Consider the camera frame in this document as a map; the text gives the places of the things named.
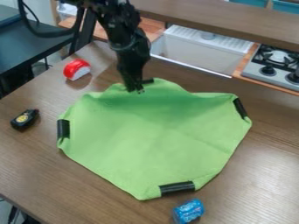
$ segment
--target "blue object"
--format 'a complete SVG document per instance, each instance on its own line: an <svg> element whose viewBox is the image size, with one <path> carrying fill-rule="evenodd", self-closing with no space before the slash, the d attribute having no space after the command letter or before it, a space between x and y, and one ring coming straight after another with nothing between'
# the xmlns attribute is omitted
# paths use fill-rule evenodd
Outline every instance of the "blue object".
<svg viewBox="0 0 299 224"><path fill-rule="evenodd" d="M237 4L249 4L258 7L265 7L267 0L230 0L232 3Z"/></svg>
<svg viewBox="0 0 299 224"><path fill-rule="evenodd" d="M286 11L290 13L299 14L299 4L297 3L287 3L283 1L273 1L273 9L275 11Z"/></svg>
<svg viewBox="0 0 299 224"><path fill-rule="evenodd" d="M173 209L173 219L177 224L194 221L205 213L204 204L199 199L187 201Z"/></svg>

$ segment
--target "toy kitchen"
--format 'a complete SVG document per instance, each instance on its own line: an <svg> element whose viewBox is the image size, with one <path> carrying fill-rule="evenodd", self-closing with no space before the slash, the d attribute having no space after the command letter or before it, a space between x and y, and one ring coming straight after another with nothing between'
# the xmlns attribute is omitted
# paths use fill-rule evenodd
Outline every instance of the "toy kitchen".
<svg viewBox="0 0 299 224"><path fill-rule="evenodd" d="M152 43L151 56L299 95L298 52L172 25Z"/></svg>

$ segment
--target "blue toy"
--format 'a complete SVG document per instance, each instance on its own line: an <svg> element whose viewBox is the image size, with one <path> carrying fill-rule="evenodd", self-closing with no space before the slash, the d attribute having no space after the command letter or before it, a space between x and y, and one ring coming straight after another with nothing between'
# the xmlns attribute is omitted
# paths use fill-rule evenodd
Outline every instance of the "blue toy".
<svg viewBox="0 0 299 224"><path fill-rule="evenodd" d="M177 224L185 224L196 220L204 213L203 203L199 199L192 199L173 209L173 219Z"/></svg>

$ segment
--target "floor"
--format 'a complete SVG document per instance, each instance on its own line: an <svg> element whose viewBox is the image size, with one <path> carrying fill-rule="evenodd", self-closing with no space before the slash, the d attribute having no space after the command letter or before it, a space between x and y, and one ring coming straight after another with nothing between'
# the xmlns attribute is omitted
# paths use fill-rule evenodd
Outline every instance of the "floor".
<svg viewBox="0 0 299 224"><path fill-rule="evenodd" d="M10 215L11 204L2 200L0 198L0 224L8 224L8 218ZM12 221L11 224L22 224L24 221L21 213L18 213L16 218Z"/></svg>

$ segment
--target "shelf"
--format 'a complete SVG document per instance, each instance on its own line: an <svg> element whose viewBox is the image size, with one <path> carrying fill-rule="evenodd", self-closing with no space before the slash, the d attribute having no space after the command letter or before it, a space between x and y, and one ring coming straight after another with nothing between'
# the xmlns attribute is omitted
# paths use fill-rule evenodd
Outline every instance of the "shelf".
<svg viewBox="0 0 299 224"><path fill-rule="evenodd" d="M299 51L299 16L211 0L130 0L143 17Z"/></svg>

